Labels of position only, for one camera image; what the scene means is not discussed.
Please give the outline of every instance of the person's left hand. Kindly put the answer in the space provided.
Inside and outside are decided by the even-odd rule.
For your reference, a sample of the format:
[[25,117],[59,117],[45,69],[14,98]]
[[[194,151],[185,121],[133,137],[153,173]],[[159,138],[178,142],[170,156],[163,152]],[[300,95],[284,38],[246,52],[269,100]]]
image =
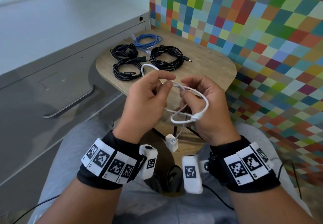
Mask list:
[[[113,130],[116,138],[139,143],[140,138],[158,124],[167,106],[166,99],[176,76],[154,70],[136,81],[129,90],[119,124]],[[167,79],[164,84],[160,79]]]

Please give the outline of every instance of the gray pants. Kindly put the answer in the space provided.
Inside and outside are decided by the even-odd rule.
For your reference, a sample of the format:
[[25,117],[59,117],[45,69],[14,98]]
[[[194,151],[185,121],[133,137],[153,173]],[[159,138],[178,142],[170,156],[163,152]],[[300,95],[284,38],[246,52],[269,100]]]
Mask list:
[[[257,128],[237,124],[238,132],[250,142],[257,142],[274,163],[278,173],[281,161],[269,139]],[[73,128],[64,138],[49,171],[39,202],[56,196],[76,176],[81,158],[98,137],[103,137],[111,127],[99,121],[85,121]],[[199,150],[201,160],[208,159],[210,147],[204,144]],[[202,174],[203,184],[213,189],[228,205],[232,202],[227,189],[209,173]],[[283,168],[280,182],[286,192],[308,213],[306,204],[299,198],[286,170]],[[37,207],[29,223],[33,224],[50,207],[54,200]],[[208,189],[202,194],[165,197],[151,190],[138,177],[123,186],[114,223],[238,223],[236,213],[220,202]]]

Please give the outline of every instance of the wooden table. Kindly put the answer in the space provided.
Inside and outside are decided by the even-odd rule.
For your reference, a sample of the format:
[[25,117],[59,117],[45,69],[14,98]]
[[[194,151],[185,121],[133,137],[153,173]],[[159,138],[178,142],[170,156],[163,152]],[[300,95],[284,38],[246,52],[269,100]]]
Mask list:
[[[184,56],[187,56],[192,62],[184,61],[184,64],[177,70],[173,71],[176,75],[175,81],[180,83],[180,80],[189,75],[206,75],[214,80],[224,91],[232,83],[233,79],[236,77],[236,67],[233,62],[225,55],[220,52],[214,51],[210,48],[201,46],[197,43],[194,43],[188,39],[180,37],[178,35],[172,34],[170,32],[166,32],[163,30],[148,30],[141,33],[136,34],[139,36],[140,34],[157,34],[163,37],[163,41],[158,45],[164,46],[174,46],[179,48]],[[128,44],[133,43],[131,38],[128,38],[120,44]],[[110,53],[110,49],[113,49],[115,46],[108,48],[105,50],[96,60],[96,68],[99,74],[114,85],[117,89],[123,92],[125,95],[128,94],[130,86],[136,81],[121,81],[115,78],[113,75],[112,65],[117,62],[115,58],[112,57]],[[138,50],[138,56],[146,56],[147,60],[149,60],[149,55],[143,51]],[[174,60],[174,57],[168,54],[162,54],[159,56],[160,60],[165,60],[167,62],[171,62]],[[148,73],[152,68],[146,68],[145,72]],[[133,65],[123,65],[119,69],[121,72],[127,71],[136,71],[136,67]],[[167,98],[167,107],[171,110],[176,109],[179,106],[180,96],[178,88],[173,87]],[[172,114],[170,112],[164,112],[162,121],[167,124],[174,125],[170,120],[170,116]]]

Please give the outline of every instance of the cabinet handle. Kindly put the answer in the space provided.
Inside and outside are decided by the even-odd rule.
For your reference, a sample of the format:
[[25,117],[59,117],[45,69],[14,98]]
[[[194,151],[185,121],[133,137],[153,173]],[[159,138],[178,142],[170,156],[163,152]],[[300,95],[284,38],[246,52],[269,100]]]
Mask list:
[[91,96],[95,92],[95,87],[92,86],[92,89],[85,93],[83,96],[79,97],[75,101],[71,102],[70,104],[66,105],[64,108],[60,109],[59,111],[51,114],[51,115],[43,115],[42,118],[48,119],[48,118],[57,118],[61,116],[63,113],[69,111],[71,108],[82,102],[83,100],[87,99],[89,96]]

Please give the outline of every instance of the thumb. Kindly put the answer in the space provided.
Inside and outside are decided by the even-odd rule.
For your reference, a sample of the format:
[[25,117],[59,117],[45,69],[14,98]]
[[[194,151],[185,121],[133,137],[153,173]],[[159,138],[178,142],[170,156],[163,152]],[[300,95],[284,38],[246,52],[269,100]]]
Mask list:
[[173,83],[170,80],[167,80],[164,84],[162,84],[159,91],[157,92],[156,99],[160,100],[163,104],[166,103],[166,99],[172,87]]
[[199,99],[192,92],[189,92],[187,90],[181,90],[180,96],[185,101],[185,103],[187,103],[187,105],[191,108],[193,113],[198,112],[201,103],[204,102],[204,100]]

